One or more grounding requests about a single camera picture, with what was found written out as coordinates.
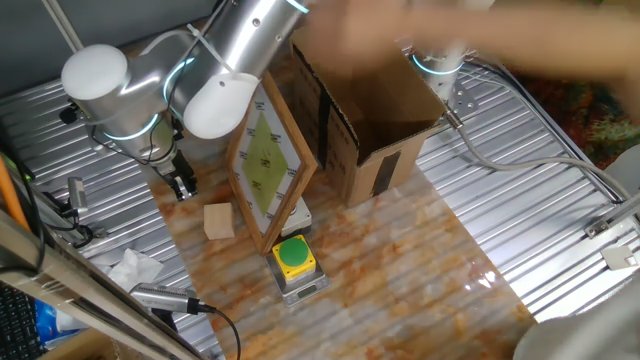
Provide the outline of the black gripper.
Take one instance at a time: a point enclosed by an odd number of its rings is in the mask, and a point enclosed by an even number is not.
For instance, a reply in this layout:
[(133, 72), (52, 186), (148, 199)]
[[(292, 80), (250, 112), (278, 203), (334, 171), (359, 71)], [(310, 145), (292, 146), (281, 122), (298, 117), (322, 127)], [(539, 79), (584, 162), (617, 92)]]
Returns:
[(158, 173), (172, 187), (179, 202), (198, 194), (195, 173), (181, 150), (176, 150), (174, 154), (160, 162)]

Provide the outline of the person left hand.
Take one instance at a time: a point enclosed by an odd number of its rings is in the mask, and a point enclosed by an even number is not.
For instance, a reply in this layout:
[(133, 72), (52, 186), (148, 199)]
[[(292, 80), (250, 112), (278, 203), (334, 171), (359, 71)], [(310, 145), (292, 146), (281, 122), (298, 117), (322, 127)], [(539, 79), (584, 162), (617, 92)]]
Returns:
[(310, 53), (336, 72), (369, 72), (400, 51), (414, 36), (411, 14), (395, 1), (321, 1), (310, 11), (304, 38)]

